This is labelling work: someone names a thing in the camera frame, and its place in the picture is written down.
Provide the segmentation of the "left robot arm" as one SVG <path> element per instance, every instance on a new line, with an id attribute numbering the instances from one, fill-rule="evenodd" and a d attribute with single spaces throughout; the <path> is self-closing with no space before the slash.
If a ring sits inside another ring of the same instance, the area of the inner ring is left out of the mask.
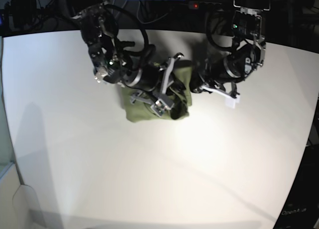
<path id="1" fill-rule="evenodd" d="M 192 74 L 189 86 L 193 93 L 217 93 L 230 108 L 239 103 L 237 85 L 264 65 L 264 13 L 270 9 L 270 0 L 232 0 L 229 4 L 215 3 L 208 9 L 206 38 L 210 46 L 225 56 L 217 61 L 207 57 L 205 65 Z M 231 34 L 231 46 L 221 46 L 213 39 L 220 24 Z"/>

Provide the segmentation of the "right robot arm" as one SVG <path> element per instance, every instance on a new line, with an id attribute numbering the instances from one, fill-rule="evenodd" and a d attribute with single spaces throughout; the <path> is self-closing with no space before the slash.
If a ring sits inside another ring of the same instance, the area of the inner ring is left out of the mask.
<path id="1" fill-rule="evenodd" d="M 128 121 L 178 120 L 188 116 L 191 69 L 177 67 L 181 53 L 162 63 L 153 62 L 156 47 L 149 42 L 142 23 L 110 0 L 64 1 L 69 16 L 79 24 L 95 80 L 121 87 Z M 119 39 L 114 10 L 137 25 L 143 37 L 141 50 L 133 51 L 133 41 Z"/>

